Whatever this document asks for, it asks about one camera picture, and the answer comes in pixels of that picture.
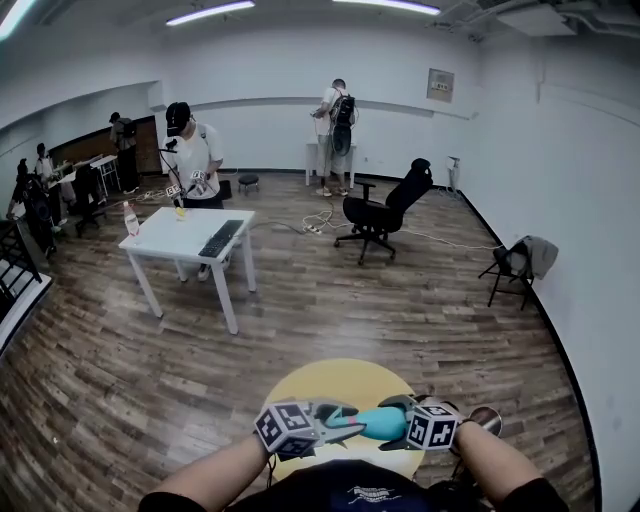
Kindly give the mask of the teal bottle with pink cap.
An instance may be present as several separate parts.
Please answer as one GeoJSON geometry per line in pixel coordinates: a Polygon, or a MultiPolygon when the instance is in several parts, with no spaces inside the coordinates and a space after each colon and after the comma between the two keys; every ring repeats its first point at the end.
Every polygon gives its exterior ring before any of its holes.
{"type": "Polygon", "coordinates": [[[377,441],[397,441],[406,435],[406,413],[403,409],[389,406],[376,407],[356,415],[356,422],[363,424],[361,435],[377,441]]]}

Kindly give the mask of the white desk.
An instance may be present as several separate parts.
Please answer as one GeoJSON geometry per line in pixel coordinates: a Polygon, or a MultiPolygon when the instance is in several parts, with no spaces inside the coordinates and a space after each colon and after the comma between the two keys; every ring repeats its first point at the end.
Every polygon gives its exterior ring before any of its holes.
{"type": "Polygon", "coordinates": [[[109,195],[107,183],[114,185],[118,190],[121,189],[118,174],[118,159],[116,155],[107,155],[90,164],[100,179],[100,184],[105,196],[109,195]]]}

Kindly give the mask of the white narrow table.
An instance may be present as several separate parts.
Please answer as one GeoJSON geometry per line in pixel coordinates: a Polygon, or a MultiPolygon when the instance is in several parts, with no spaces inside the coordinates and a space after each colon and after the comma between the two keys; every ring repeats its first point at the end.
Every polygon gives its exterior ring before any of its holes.
{"type": "MultiPolygon", "coordinates": [[[[353,142],[351,148],[346,156],[346,171],[347,184],[352,189],[355,184],[355,171],[353,170],[353,161],[358,144],[353,142]]],[[[312,137],[306,143],[306,163],[305,163],[305,184],[309,186],[311,184],[311,178],[316,176],[316,164],[317,164],[317,139],[312,137]]]]}

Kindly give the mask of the wall electrical panel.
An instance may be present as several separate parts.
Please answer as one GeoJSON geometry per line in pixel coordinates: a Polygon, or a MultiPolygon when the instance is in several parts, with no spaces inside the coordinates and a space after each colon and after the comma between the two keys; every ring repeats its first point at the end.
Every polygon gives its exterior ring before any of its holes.
{"type": "Polygon", "coordinates": [[[427,98],[429,100],[451,103],[454,93],[455,75],[451,72],[429,69],[427,98]]]}

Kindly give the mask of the black keyboard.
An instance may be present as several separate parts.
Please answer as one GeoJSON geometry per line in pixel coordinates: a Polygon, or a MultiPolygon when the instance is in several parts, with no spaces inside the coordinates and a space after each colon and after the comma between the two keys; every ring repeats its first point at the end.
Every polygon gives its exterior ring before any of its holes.
{"type": "Polygon", "coordinates": [[[206,242],[199,252],[201,257],[217,258],[223,249],[234,239],[242,227],[242,220],[227,220],[206,242]]]}

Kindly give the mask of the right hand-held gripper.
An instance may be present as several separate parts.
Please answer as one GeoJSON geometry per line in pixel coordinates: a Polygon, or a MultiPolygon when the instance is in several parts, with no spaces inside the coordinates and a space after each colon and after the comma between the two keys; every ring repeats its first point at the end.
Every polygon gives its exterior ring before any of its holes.
{"type": "Polygon", "coordinates": [[[394,407],[405,410],[405,435],[381,444],[380,451],[449,450],[453,445],[460,412],[448,401],[431,396],[394,395],[378,404],[379,408],[394,407]]]}

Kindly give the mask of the black stair railing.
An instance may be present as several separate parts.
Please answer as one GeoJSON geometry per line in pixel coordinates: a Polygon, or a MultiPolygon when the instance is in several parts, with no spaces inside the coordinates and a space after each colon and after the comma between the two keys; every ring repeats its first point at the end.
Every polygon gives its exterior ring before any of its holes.
{"type": "Polygon", "coordinates": [[[15,221],[0,221],[0,322],[33,283],[42,283],[15,221]]]}

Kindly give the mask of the metal cup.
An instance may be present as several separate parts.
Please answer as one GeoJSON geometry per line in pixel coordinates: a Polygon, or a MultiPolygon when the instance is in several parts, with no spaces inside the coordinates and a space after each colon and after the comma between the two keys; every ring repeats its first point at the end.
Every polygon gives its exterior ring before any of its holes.
{"type": "Polygon", "coordinates": [[[501,435],[503,420],[500,413],[492,407],[477,407],[470,413],[468,419],[477,423],[483,429],[495,435],[496,437],[499,437],[501,435]]]}

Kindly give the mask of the white square table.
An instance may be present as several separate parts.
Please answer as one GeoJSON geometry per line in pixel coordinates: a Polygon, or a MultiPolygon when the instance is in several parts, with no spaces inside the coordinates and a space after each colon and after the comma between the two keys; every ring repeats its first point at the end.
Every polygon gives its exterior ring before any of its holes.
{"type": "Polygon", "coordinates": [[[158,258],[175,263],[181,281],[187,280],[183,264],[208,264],[211,266],[216,290],[224,313],[228,331],[236,335],[239,327],[233,310],[223,261],[233,249],[235,243],[242,248],[247,287],[251,292],[257,290],[253,251],[250,238],[250,224],[255,213],[251,210],[233,209],[189,209],[179,216],[173,208],[161,207],[140,226],[135,236],[128,236],[120,244],[132,265],[136,278],[143,290],[147,302],[158,318],[163,311],[142,267],[141,259],[158,258]],[[202,256],[200,251],[227,221],[237,221],[237,230],[231,239],[214,257],[202,256]]]}

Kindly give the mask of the person's dark t-shirt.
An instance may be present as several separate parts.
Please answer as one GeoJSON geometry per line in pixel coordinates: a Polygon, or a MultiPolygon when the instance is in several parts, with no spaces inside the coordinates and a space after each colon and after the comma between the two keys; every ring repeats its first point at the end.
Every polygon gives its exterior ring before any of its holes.
{"type": "MultiPolygon", "coordinates": [[[[298,470],[225,512],[486,512],[471,491],[451,481],[423,488],[393,471],[356,460],[298,470]]],[[[497,512],[569,512],[553,486],[535,479],[512,491],[497,512]]],[[[190,498],[166,492],[145,496],[138,512],[205,512],[190,498]]]]}

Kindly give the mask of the person's right forearm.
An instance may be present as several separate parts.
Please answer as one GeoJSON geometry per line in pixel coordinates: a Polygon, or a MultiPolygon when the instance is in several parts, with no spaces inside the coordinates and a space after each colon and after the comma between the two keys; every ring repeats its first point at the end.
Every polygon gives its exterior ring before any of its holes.
{"type": "Polygon", "coordinates": [[[542,477],[524,454],[475,422],[458,426],[455,445],[463,463],[496,507],[516,489],[542,477]]]}

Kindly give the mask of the black swivel chair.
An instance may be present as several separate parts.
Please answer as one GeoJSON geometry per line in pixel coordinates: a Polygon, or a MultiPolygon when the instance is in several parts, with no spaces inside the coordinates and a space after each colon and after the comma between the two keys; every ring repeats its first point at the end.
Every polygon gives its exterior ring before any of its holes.
{"type": "Polygon", "coordinates": [[[98,228],[97,219],[105,217],[106,213],[100,205],[98,182],[90,165],[77,169],[73,187],[76,195],[75,215],[78,218],[75,222],[75,230],[77,236],[81,238],[88,225],[98,228]]]}

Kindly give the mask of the ceiling light tube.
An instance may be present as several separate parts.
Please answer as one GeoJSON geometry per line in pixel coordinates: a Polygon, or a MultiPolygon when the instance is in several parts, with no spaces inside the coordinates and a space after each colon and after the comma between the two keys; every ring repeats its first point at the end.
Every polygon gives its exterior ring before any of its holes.
{"type": "Polygon", "coordinates": [[[397,9],[427,16],[438,16],[441,10],[438,7],[425,5],[410,0],[332,0],[334,3],[367,5],[378,8],[397,9]]]}
{"type": "Polygon", "coordinates": [[[241,0],[228,4],[223,4],[206,9],[200,9],[189,14],[184,14],[178,17],[174,17],[166,21],[166,25],[169,27],[176,27],[187,23],[199,21],[206,18],[215,16],[222,16],[233,12],[252,9],[255,7],[255,3],[252,0],[241,0]]]}
{"type": "Polygon", "coordinates": [[[11,36],[37,0],[14,0],[0,21],[0,41],[11,36]]]}

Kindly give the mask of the black office chair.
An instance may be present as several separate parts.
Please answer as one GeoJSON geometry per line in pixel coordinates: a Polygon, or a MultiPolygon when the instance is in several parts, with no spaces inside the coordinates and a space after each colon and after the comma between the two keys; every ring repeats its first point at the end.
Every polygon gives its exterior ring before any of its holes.
{"type": "Polygon", "coordinates": [[[375,188],[375,184],[362,180],[355,180],[355,183],[363,187],[363,197],[344,198],[343,213],[352,224],[352,229],[349,235],[337,237],[334,246],[338,248],[341,242],[362,240],[359,266],[364,264],[370,243],[388,250],[390,259],[394,260],[396,249],[388,243],[389,235],[401,230],[406,212],[432,188],[431,163],[424,158],[415,159],[406,176],[388,194],[384,202],[369,198],[370,189],[375,188]]]}

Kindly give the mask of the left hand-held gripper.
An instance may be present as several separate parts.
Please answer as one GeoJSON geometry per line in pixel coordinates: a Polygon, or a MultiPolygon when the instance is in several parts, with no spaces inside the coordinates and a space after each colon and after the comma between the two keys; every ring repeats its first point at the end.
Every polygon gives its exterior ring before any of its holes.
{"type": "Polygon", "coordinates": [[[357,414],[356,407],[332,399],[289,399],[265,405],[254,420],[254,430],[269,454],[280,460],[305,458],[323,445],[343,445],[360,435],[364,423],[323,423],[326,418],[357,414]]]}

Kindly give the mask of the yellow round table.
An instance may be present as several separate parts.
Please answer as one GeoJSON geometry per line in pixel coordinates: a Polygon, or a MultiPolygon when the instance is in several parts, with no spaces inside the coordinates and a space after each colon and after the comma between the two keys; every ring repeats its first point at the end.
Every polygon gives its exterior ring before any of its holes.
{"type": "MultiPolygon", "coordinates": [[[[335,399],[364,411],[390,396],[413,392],[401,377],[378,364],[348,358],[327,359],[291,372],[278,382],[265,402],[270,404],[289,399],[335,399]]],[[[294,471],[334,459],[364,460],[408,479],[414,477],[424,457],[422,452],[384,452],[378,449],[379,445],[378,441],[361,436],[346,440],[343,447],[328,444],[318,448],[314,457],[279,461],[274,470],[274,478],[282,481],[294,471]]]]}

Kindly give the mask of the black folding chair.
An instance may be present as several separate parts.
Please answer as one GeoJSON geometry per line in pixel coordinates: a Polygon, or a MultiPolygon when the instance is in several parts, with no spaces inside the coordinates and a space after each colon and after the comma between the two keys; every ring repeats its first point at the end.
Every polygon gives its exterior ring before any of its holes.
{"type": "Polygon", "coordinates": [[[493,263],[478,275],[479,279],[486,275],[495,277],[487,306],[492,306],[497,293],[503,293],[522,296],[523,300],[520,310],[523,310],[529,301],[531,287],[535,281],[527,245],[523,241],[520,241],[515,243],[511,248],[505,248],[504,246],[497,247],[493,250],[492,254],[494,258],[493,263]],[[523,286],[523,291],[516,292],[513,290],[500,289],[499,285],[502,278],[508,279],[509,284],[516,281],[520,282],[523,286]]]}

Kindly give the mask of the grey jacket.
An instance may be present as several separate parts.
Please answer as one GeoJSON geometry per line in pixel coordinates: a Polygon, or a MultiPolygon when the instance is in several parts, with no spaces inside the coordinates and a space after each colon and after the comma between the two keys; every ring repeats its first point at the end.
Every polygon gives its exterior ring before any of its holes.
{"type": "Polygon", "coordinates": [[[554,265],[558,253],[558,247],[550,241],[527,235],[512,247],[509,265],[516,275],[543,279],[554,265]]]}

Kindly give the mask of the person's left forearm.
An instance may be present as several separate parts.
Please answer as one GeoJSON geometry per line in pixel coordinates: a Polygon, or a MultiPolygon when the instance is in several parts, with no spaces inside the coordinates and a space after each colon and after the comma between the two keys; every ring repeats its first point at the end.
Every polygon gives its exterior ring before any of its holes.
{"type": "Polygon", "coordinates": [[[143,498],[158,505],[186,505],[223,512],[266,468],[270,454],[255,433],[202,457],[166,478],[143,498]]]}

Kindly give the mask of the white ceiling air conditioner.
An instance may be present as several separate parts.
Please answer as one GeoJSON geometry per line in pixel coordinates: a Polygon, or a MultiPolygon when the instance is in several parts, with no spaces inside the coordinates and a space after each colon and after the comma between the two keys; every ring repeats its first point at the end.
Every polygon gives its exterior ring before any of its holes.
{"type": "Polygon", "coordinates": [[[566,18],[548,4],[536,4],[504,11],[496,16],[508,27],[529,37],[575,36],[566,18]]]}

